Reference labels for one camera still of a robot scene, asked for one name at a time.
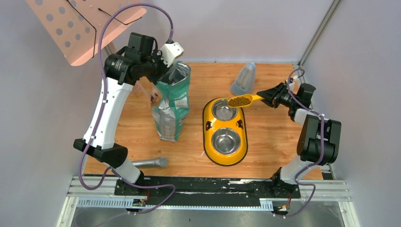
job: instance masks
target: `wooden table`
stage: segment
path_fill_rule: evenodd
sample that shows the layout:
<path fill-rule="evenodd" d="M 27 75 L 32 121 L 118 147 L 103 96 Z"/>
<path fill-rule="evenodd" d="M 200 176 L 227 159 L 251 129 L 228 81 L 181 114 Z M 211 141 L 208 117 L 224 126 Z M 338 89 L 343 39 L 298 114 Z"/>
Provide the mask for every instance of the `wooden table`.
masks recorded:
<path fill-rule="evenodd" d="M 228 88 L 244 64 L 189 65 L 192 68 L 189 90 L 191 110 L 178 142 L 159 139 L 150 101 L 142 91 L 131 93 L 125 103 L 115 142 L 128 148 L 131 160 L 168 158 L 167 167 L 141 169 L 145 175 L 269 178 L 280 166 L 292 160 L 302 126 L 290 120 L 288 108 L 280 106 L 273 109 L 262 102 L 244 109 L 249 148 L 241 163 L 230 167 L 218 166 L 202 155 L 202 110 L 213 98 L 233 96 Z M 257 64 L 254 93 L 283 82 L 292 69 L 292 65 L 286 64 Z M 150 92 L 152 85 L 145 78 L 141 79 L 141 83 Z M 105 168 L 104 164 L 89 157 L 85 173 L 100 174 Z M 319 168 L 305 177 L 321 178 Z"/>

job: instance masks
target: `kibble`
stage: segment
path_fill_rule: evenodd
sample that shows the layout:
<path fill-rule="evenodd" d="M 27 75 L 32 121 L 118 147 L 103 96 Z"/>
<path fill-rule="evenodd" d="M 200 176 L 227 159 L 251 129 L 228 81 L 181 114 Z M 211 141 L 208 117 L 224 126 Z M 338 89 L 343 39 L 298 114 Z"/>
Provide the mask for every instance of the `kibble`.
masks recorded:
<path fill-rule="evenodd" d="M 249 98 L 239 97 L 239 98 L 232 98 L 228 101 L 228 105 L 232 107 L 248 105 L 251 103 Z"/>

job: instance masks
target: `gray wall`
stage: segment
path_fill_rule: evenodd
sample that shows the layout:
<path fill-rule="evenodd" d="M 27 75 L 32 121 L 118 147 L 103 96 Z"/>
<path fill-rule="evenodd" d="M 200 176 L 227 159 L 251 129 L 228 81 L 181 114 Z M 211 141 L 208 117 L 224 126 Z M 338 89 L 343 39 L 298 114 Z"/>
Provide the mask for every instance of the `gray wall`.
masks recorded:
<path fill-rule="evenodd" d="M 342 122 L 334 164 L 361 226 L 399 226 L 401 2 L 345 0 L 305 65 L 320 112 Z"/>
<path fill-rule="evenodd" d="M 0 226 L 55 226 L 100 70 L 70 66 L 25 1 L 2 1 L 0 20 Z"/>
<path fill-rule="evenodd" d="M 143 0 L 164 8 L 174 21 L 174 40 L 184 61 L 298 61 L 331 0 Z M 169 23 L 155 9 L 117 38 L 127 45 L 132 31 L 168 37 Z"/>

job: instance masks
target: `yellow pet bowl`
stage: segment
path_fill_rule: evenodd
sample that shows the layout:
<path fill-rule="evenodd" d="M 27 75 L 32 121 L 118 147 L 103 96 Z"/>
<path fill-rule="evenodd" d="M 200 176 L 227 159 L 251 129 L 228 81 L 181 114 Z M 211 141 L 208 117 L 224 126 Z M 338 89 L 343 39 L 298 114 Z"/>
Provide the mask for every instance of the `yellow pet bowl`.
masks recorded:
<path fill-rule="evenodd" d="M 216 98 L 203 108 L 203 147 L 209 159 L 221 166 L 241 162 L 248 151 L 242 108 L 230 108 L 228 98 Z"/>

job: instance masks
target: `pet food bag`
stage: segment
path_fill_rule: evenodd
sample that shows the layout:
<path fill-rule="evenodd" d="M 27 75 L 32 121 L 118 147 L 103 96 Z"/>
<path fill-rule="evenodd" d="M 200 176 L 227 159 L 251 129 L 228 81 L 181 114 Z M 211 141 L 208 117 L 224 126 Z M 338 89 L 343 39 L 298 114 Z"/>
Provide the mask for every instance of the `pet food bag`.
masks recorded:
<path fill-rule="evenodd" d="M 191 68 L 177 61 L 152 89 L 151 108 L 161 140 L 178 141 L 189 113 Z"/>

